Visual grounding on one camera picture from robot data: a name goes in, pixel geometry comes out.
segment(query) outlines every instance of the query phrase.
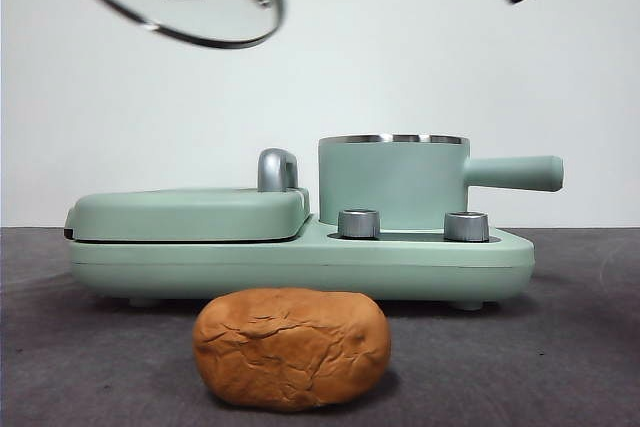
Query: mint green appliance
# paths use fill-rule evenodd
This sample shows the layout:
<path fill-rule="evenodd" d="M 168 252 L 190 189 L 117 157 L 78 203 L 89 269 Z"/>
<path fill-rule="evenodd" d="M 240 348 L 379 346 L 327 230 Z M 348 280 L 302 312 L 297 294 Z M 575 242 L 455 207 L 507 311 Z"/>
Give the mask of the mint green appliance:
<path fill-rule="evenodd" d="M 152 305 L 259 286 L 448 301 L 475 310 L 520 293 L 533 245 L 467 212 L 467 188 L 558 190 L 557 157 L 470 160 L 466 139 L 372 135 L 320 141 L 320 217 L 295 157 L 267 149 L 252 189 L 96 194 L 69 211 L 72 273 Z"/>

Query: bread loaf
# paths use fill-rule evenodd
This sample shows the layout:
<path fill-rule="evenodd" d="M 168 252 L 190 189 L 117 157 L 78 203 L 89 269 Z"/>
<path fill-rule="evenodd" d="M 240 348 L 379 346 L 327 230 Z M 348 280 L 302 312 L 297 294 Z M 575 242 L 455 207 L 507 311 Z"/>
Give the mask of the bread loaf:
<path fill-rule="evenodd" d="M 371 389 L 390 355 L 387 320 L 363 294 L 250 289 L 218 297 L 193 329 L 205 384 L 235 405 L 297 411 Z"/>

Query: appliance foot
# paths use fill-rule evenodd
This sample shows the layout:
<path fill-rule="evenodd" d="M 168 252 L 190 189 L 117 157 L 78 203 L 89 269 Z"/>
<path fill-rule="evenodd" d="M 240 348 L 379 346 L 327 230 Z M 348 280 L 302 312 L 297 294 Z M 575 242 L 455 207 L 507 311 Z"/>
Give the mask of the appliance foot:
<path fill-rule="evenodd" d="M 147 309 L 150 307 L 156 307 L 160 305 L 162 301 L 160 299 L 144 299 L 140 297 L 132 297 L 129 299 L 129 305 L 131 307 L 137 307 L 140 309 Z"/>
<path fill-rule="evenodd" d="M 473 312 L 482 309 L 482 302 L 449 302 L 454 309 Z"/>

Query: silver handle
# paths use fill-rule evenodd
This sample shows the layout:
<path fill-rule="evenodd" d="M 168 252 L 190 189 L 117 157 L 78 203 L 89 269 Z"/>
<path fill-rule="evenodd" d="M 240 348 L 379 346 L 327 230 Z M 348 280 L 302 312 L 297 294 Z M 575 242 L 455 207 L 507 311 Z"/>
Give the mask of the silver handle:
<path fill-rule="evenodd" d="M 258 159 L 258 192 L 286 192 L 298 187 L 298 161 L 283 149 L 266 149 Z"/>

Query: appliance base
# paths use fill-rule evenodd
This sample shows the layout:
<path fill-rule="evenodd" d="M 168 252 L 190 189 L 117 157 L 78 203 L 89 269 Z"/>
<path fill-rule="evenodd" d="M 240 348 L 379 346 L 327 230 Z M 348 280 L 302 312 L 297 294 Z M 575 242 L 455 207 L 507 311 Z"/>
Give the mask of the appliance base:
<path fill-rule="evenodd" d="M 71 241 L 72 273 L 93 291 L 147 307 L 160 299 L 210 299 L 251 287 L 362 292 L 374 299 L 439 300 L 463 310 L 520 293 L 533 244 L 498 229 L 492 242 L 345 240 L 311 216 L 286 242 L 90 243 Z"/>

